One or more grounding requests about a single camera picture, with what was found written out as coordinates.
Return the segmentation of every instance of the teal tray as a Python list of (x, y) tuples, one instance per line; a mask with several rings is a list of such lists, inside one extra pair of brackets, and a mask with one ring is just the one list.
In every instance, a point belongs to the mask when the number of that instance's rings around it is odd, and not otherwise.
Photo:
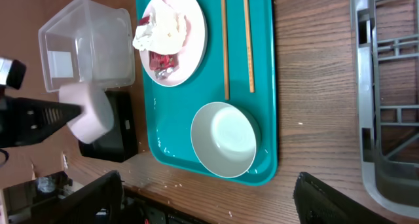
[[(149, 1), (136, 0), (138, 20)], [(215, 176), (204, 168), (194, 153), (191, 123), (203, 105), (226, 102), (221, 0), (197, 1), (208, 27), (206, 55), (194, 75), (173, 88), (154, 83), (143, 69), (147, 134), (150, 150), (161, 163)], [(249, 6), (256, 93), (249, 92), (243, 0), (227, 0), (230, 68), (230, 100), (227, 102), (246, 109), (255, 117), (262, 140), (248, 173), (228, 180), (257, 186), (270, 181), (278, 166), (276, 67), (272, 0), (249, 0)]]

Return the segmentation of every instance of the chopstick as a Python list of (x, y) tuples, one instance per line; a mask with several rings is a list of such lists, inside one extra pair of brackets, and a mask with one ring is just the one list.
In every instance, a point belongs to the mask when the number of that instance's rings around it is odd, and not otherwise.
[(221, 0), (221, 12), (223, 17), (223, 56), (224, 56), (224, 94), (225, 99), (230, 99), (230, 77), (228, 75), (228, 41), (227, 41), (227, 10), (226, 1)]
[(244, 20), (246, 23), (246, 44), (247, 44), (247, 65), (249, 68), (249, 85), (250, 92), (255, 92), (255, 75), (253, 72), (253, 54), (251, 47), (251, 30), (250, 30), (250, 12), (249, 12), (249, 0), (243, 0), (244, 2)]

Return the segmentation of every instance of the white sticker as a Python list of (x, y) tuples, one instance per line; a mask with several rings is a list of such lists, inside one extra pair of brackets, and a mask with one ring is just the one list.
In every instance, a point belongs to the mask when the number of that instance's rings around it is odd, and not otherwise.
[(129, 121), (129, 120), (125, 120), (125, 128), (126, 128), (127, 130), (131, 129), (131, 126), (130, 126), (130, 121)]
[(70, 52), (48, 51), (48, 65), (51, 78), (74, 77)]

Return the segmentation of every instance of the pink plate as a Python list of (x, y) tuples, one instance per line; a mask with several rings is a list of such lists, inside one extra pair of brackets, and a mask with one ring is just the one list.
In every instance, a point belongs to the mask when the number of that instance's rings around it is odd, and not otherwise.
[[(196, 0), (163, 1), (177, 12), (183, 13), (187, 22), (186, 40), (183, 43), (182, 50), (177, 54), (179, 66), (167, 79), (158, 80), (155, 72), (150, 70), (149, 52), (141, 51), (139, 55), (145, 71), (154, 82), (162, 86), (172, 87), (184, 83), (201, 64), (207, 45), (207, 26), (204, 13)], [(148, 16), (150, 11), (149, 3), (144, 11), (143, 18)]]

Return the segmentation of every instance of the clear plastic container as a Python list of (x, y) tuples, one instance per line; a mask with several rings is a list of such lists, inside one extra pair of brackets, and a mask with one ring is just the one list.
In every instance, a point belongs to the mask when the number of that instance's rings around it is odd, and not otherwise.
[(68, 83), (113, 88), (135, 81), (131, 21), (125, 9), (74, 0), (38, 36), (47, 92)]

